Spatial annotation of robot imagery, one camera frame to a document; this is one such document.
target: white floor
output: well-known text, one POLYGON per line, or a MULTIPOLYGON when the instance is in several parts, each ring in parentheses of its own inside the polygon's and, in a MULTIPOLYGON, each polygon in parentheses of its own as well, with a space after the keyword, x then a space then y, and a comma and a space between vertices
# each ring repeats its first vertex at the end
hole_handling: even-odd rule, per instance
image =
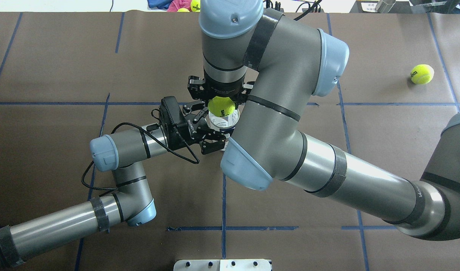
MULTIPOLYGON (((150 9, 147 0, 113 0, 113 12, 141 10, 164 12, 150 9)), ((295 12, 302 3, 297 0, 281 0, 285 12, 295 12)), ((321 7, 325 12, 348 13, 355 0, 323 0, 321 7)), ((112 0, 0 0, 0 12, 108 12, 112 0)))

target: blue joint cap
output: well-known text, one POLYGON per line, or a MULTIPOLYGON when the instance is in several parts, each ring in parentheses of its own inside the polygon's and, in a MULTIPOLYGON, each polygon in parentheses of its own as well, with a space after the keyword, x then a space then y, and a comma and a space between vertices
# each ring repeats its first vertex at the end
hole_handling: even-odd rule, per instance
POLYGON ((201 30, 212 38, 235 38, 252 29, 263 14, 262 0, 201 0, 201 30))
POLYGON ((128 220, 128 226, 135 227, 146 222, 153 220, 156 216, 156 208, 155 208, 155 199, 152 199, 151 202, 141 210, 136 216, 132 219, 128 220))
POLYGON ((99 171, 105 172, 118 168, 118 150, 109 135, 105 134, 102 137, 91 140, 89 149, 91 150, 94 164, 99 171))
POLYGON ((344 73, 347 60, 349 60, 349 47, 346 43, 325 33, 322 29, 319 29, 319 32, 322 47, 321 67, 317 87, 312 95, 324 97, 332 91, 344 73))
POLYGON ((273 178, 231 137, 220 167, 235 182, 255 190, 268 188, 273 178))
POLYGON ((446 128, 444 128, 444 130, 442 130, 442 133, 441 135, 449 128, 453 127, 453 126, 456 126, 456 125, 460 125, 460 113, 457 113, 456 115, 454 115, 448 122, 446 128))

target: tennis ball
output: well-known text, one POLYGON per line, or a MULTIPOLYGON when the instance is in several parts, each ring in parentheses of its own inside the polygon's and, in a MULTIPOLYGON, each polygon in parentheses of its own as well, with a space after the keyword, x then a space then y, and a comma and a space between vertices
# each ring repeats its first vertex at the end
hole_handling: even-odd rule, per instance
POLYGON ((431 82, 434 76, 434 69, 433 67, 427 64, 419 64, 414 67, 411 71, 411 81, 414 84, 427 84, 431 82))
POLYGON ((208 110, 215 116, 223 118, 235 110, 235 102, 228 97, 218 97, 208 101, 208 110))
POLYGON ((192 0, 190 8, 193 12, 200 12, 200 0, 192 0))

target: yellow tennis ball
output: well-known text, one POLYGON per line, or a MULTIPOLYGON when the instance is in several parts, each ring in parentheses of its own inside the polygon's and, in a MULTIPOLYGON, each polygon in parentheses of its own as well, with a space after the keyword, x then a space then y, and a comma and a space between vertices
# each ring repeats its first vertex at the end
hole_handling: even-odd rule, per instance
POLYGON ((434 69, 433 67, 427 64, 419 64, 414 67, 411 71, 411 81, 414 84, 427 84, 431 82, 434 77, 434 69))
POLYGON ((215 116, 223 118, 235 110, 235 102, 228 97, 218 97, 208 101, 208 110, 215 116))
POLYGON ((200 12, 200 0, 192 0, 190 8, 193 12, 200 12))

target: pink cloth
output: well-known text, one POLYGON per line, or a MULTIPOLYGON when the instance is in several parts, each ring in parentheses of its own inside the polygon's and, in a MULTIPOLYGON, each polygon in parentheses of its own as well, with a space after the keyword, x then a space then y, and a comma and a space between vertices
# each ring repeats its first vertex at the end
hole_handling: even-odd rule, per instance
POLYGON ((173 0, 168 7, 168 12, 177 12, 179 9, 188 9, 190 10, 190 3, 192 0, 173 0))

